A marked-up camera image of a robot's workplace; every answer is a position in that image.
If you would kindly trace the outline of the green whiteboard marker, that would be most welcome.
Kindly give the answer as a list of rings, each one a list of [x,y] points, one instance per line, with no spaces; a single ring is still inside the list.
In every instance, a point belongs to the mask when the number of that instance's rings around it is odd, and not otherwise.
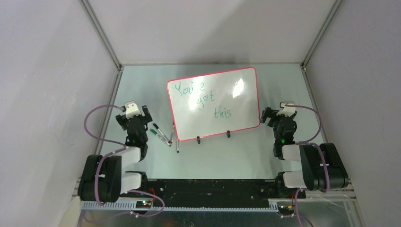
[[[150,131],[151,131],[155,136],[157,136],[162,142],[164,142],[167,146],[169,146],[169,147],[171,146],[171,144],[170,144],[167,140],[165,140],[163,136],[161,136],[160,134],[158,134],[158,132],[157,132],[156,130],[151,129]]]

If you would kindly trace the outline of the pink-framed whiteboard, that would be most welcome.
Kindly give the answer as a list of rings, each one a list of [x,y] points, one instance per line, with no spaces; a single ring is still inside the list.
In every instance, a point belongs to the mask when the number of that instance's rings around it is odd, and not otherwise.
[[[179,141],[226,135],[260,125],[254,67],[172,79],[166,84]]]

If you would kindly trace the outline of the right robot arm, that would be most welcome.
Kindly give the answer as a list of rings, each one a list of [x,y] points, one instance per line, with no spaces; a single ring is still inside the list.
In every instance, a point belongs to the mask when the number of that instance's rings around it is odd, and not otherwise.
[[[311,140],[296,142],[296,105],[282,104],[281,110],[266,107],[260,122],[267,123],[274,135],[273,155],[279,160],[295,161],[301,169],[278,173],[275,192],[286,198],[294,189],[327,192],[349,185],[349,176],[333,143],[317,145]]]

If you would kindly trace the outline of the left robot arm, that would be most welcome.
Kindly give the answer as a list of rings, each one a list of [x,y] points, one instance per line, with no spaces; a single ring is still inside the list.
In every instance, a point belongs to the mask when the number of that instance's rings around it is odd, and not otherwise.
[[[122,148],[105,155],[87,157],[78,196],[83,201],[99,205],[116,202],[120,195],[132,191],[138,197],[149,192],[149,183],[142,180],[142,173],[123,172],[126,166],[142,161],[148,151],[148,123],[152,122],[147,106],[138,108],[133,101],[119,107],[123,113],[116,116],[118,124],[127,132],[125,142],[116,142]]]

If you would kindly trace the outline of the black-capped whiteboard marker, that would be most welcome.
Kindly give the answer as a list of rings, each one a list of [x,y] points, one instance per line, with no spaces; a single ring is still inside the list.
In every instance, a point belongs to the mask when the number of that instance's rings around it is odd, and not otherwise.
[[[153,126],[156,128],[156,130],[161,134],[161,136],[168,142],[170,143],[169,138],[163,133],[163,131],[160,129],[160,127],[156,124],[153,123]]]

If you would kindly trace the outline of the red-capped whiteboard marker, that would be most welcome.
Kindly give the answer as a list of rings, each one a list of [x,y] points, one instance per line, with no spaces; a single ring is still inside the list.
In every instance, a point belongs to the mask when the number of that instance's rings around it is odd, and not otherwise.
[[[175,131],[175,124],[173,123],[172,131],[171,131],[171,133],[170,133],[170,140],[169,140],[169,143],[170,143],[170,144],[172,144],[173,141],[174,141],[174,131]]]

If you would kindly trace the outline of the left electronics board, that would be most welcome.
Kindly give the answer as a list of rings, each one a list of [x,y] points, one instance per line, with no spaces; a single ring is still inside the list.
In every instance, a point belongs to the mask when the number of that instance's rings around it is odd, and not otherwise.
[[[150,209],[152,208],[153,201],[140,200],[136,201],[135,209]]]

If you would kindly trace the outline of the electronics board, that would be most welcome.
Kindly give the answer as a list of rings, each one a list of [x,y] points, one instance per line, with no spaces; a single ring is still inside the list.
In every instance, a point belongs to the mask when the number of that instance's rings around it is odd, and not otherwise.
[[[152,208],[153,201],[140,200],[136,201],[135,209],[150,209]]]
[[[282,216],[292,216],[295,212],[295,205],[279,205],[278,214]]]

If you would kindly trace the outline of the right electronics board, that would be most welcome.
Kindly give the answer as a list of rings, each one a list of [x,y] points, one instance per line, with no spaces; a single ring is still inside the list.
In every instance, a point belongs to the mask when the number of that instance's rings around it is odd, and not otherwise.
[[[278,214],[282,216],[292,216],[295,212],[295,205],[279,205]]]

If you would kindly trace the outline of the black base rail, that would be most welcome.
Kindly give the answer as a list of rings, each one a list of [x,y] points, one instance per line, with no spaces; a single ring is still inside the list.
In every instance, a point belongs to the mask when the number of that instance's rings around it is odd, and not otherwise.
[[[264,209],[270,200],[293,200],[296,189],[273,179],[151,179],[140,188],[167,208]]]

